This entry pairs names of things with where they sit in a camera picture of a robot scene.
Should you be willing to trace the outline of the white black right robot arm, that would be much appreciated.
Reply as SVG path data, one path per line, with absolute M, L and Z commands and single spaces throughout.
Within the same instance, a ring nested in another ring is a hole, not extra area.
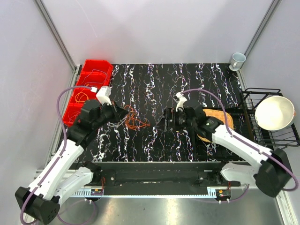
M 193 105 L 180 92 L 174 96 L 175 107 L 166 108 L 156 129 L 161 131 L 189 130 L 212 143 L 232 151 L 248 165 L 226 163 L 213 173 L 214 183 L 223 186 L 229 181 L 256 185 L 269 197 L 276 197 L 293 177 L 287 154 L 271 150 L 239 135 L 228 125 L 228 119 L 209 116 L 201 105 Z

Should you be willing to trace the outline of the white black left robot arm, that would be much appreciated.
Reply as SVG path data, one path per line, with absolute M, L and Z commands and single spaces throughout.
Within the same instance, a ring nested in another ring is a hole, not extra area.
M 73 125 L 63 130 L 61 146 L 40 175 L 28 187 L 19 187 L 15 192 L 23 225 L 26 224 L 24 214 L 45 225 L 49 224 L 58 216 L 63 203 L 81 187 L 104 184 L 101 167 L 92 162 L 83 163 L 70 177 L 62 179 L 73 162 L 96 138 L 98 130 L 108 123 L 121 122 L 128 113 L 110 99 L 110 87 L 97 89 L 88 86 L 87 89 L 96 94 L 96 99 L 87 100 Z

